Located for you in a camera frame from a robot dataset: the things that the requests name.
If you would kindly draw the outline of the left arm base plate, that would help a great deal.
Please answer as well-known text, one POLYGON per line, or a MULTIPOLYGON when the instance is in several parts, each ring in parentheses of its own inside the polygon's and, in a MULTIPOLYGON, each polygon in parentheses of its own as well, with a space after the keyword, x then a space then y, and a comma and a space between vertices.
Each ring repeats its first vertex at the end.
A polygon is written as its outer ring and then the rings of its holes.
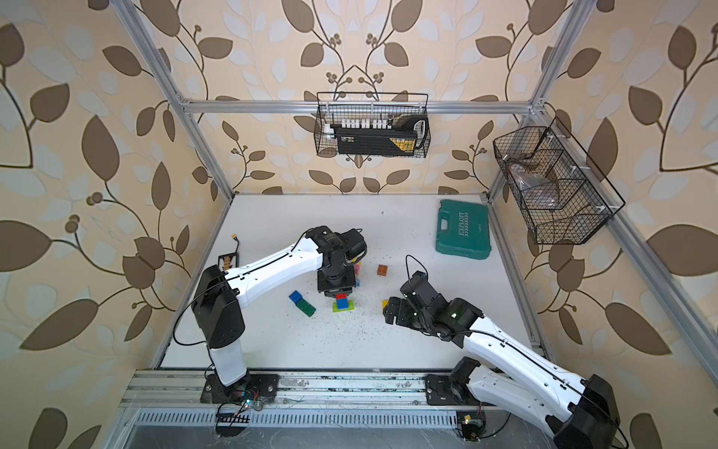
POLYGON ((216 373, 206 376, 200 402, 205 404, 240 404, 241 402, 273 402, 278 393, 278 374, 248 373, 227 387, 216 373))

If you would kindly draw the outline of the plastic bag in basket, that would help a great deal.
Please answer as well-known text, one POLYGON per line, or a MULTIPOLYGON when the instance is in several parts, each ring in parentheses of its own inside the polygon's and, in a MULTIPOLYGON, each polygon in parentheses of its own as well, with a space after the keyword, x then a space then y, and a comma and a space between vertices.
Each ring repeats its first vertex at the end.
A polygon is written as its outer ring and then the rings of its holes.
POLYGON ((530 210, 556 210, 560 205, 556 180, 529 171, 529 166, 512 162, 510 175, 519 192, 519 205, 530 210))

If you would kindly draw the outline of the green tool case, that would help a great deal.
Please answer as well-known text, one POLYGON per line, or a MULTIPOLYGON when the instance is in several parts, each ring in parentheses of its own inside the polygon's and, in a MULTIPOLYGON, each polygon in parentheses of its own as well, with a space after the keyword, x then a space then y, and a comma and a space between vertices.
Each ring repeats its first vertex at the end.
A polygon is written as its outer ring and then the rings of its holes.
POLYGON ((435 249, 447 256, 486 260, 492 251, 488 207, 441 200, 435 249))

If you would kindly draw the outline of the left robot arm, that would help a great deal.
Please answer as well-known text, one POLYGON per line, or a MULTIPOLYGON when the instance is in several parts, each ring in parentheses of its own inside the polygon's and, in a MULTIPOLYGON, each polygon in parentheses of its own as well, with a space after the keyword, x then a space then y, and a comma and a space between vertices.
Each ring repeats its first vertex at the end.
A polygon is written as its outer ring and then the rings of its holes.
POLYGON ((356 288, 355 265, 367 251, 358 228, 337 233, 316 226, 289 247, 252 264, 226 271, 217 265, 205 269, 189 308, 204 335, 220 385, 238 387, 249 375, 240 342, 244 309, 272 289, 310 272, 317 274, 319 293, 347 299, 356 288))

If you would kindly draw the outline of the dark green lego brick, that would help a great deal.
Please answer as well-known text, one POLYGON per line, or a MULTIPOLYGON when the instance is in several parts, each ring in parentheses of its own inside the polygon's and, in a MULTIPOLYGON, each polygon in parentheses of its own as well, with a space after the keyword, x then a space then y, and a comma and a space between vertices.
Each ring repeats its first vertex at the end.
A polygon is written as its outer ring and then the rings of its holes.
POLYGON ((303 314, 308 317, 312 317, 316 313, 316 309, 310 303, 308 303, 306 299, 301 299, 300 301, 297 301, 297 303, 295 303, 295 306, 297 306, 297 308, 299 308, 299 310, 301 310, 301 312, 303 312, 303 314))

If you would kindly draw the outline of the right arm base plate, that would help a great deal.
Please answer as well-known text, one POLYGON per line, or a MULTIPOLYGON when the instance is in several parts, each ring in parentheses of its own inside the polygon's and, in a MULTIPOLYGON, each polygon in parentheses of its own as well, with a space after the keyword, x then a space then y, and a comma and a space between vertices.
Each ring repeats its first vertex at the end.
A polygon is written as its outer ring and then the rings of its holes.
POLYGON ((449 375, 428 374, 424 377, 426 402, 430 406, 466 405, 465 385, 449 375))

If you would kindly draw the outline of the black bit holder card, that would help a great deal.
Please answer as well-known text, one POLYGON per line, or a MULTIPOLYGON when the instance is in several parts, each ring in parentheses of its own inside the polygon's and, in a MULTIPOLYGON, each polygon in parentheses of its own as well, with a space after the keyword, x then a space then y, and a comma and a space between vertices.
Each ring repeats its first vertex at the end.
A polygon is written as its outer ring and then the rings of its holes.
POLYGON ((218 256, 218 267, 222 271, 229 271, 239 266, 239 254, 237 252, 221 254, 218 256))

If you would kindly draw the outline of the black box in basket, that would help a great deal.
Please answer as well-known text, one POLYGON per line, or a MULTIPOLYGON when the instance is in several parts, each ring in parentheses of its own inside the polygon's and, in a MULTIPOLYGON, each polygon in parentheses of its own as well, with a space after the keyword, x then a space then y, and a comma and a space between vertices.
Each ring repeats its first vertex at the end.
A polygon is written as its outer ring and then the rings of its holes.
POLYGON ((411 157, 430 141, 425 115, 402 114, 386 119, 343 121, 329 125, 327 136, 336 140, 343 155, 411 157))

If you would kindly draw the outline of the lime green lego brick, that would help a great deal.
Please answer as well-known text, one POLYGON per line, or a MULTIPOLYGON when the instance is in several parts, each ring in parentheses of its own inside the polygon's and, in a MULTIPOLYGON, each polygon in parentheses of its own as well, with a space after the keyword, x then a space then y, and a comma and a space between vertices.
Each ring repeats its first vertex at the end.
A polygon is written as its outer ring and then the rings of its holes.
POLYGON ((339 299, 334 302, 332 305, 332 311, 333 312, 349 312, 353 311, 355 309, 355 304, 352 300, 348 299, 339 299))

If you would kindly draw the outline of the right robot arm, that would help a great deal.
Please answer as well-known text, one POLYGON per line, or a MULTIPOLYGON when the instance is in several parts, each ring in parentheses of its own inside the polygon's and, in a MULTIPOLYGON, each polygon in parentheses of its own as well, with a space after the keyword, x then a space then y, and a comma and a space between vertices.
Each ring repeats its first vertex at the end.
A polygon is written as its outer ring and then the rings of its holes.
POLYGON ((626 448, 613 387, 538 355, 465 299, 447 300, 422 271, 383 307, 389 325, 407 327, 468 352, 450 389, 493 404, 542 430, 558 448, 626 448))

